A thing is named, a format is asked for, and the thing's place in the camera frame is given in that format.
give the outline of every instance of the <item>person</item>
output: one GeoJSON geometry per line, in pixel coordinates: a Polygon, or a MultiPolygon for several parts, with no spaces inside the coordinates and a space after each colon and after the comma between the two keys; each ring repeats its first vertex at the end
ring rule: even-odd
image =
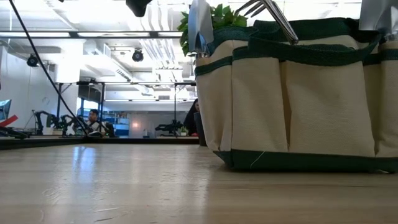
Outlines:
{"type": "Polygon", "coordinates": [[[197,130],[197,124],[195,122],[195,116],[194,116],[194,114],[197,112],[200,112],[198,99],[196,99],[193,102],[191,109],[189,110],[187,117],[185,118],[185,121],[184,121],[184,126],[188,129],[189,136],[197,135],[198,130],[197,130]]]}
{"type": "Polygon", "coordinates": [[[99,124],[99,122],[97,122],[98,115],[99,115],[99,112],[97,109],[90,110],[90,113],[88,115],[87,124],[93,131],[100,131],[100,124],[99,124]]]}

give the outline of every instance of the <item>hand trowel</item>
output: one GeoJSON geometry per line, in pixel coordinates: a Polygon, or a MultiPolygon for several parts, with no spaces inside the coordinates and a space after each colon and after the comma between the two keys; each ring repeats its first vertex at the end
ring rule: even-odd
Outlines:
{"type": "Polygon", "coordinates": [[[209,57],[207,44],[214,40],[210,5],[206,0],[193,0],[188,16],[189,51],[196,58],[209,57]]]}
{"type": "Polygon", "coordinates": [[[378,30],[382,42],[398,40],[398,0],[362,0],[360,30],[378,30]]]}

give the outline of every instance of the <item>red object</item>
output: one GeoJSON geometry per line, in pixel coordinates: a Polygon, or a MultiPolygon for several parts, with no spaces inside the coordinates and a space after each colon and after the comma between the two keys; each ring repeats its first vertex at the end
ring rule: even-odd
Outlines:
{"type": "Polygon", "coordinates": [[[16,115],[8,118],[7,120],[3,121],[2,123],[0,123],[0,127],[6,127],[10,124],[12,124],[14,121],[18,120],[18,117],[16,115]]]}

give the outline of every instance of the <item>metal tines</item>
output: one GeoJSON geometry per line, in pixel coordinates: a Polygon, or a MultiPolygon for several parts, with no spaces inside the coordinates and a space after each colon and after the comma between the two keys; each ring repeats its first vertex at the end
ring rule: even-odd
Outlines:
{"type": "Polygon", "coordinates": [[[272,0],[250,0],[246,4],[244,4],[242,7],[240,7],[236,12],[240,12],[243,9],[252,6],[255,4],[251,9],[249,9],[246,13],[245,16],[249,15],[250,13],[254,12],[251,17],[254,17],[258,15],[260,12],[262,12],[265,9],[268,9],[268,11],[271,13],[273,18],[276,20],[276,22],[281,26],[287,40],[291,45],[296,45],[299,42],[299,38],[297,37],[297,34],[294,32],[292,26],[284,16],[283,12],[280,10],[279,6],[277,5],[276,2],[272,0]]]}

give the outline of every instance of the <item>leaves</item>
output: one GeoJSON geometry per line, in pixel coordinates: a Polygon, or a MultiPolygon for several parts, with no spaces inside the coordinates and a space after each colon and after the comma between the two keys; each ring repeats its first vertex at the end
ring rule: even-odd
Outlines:
{"type": "MultiPolygon", "coordinates": [[[[230,6],[223,7],[222,4],[219,4],[217,7],[211,7],[210,13],[211,13],[211,22],[213,23],[214,29],[219,29],[221,27],[226,27],[226,26],[246,27],[248,24],[248,19],[232,11],[230,6]]],[[[187,56],[189,52],[188,14],[182,12],[182,15],[183,19],[181,20],[181,24],[177,27],[177,30],[183,32],[180,38],[180,45],[182,47],[182,51],[184,52],[184,56],[187,56]]]]}

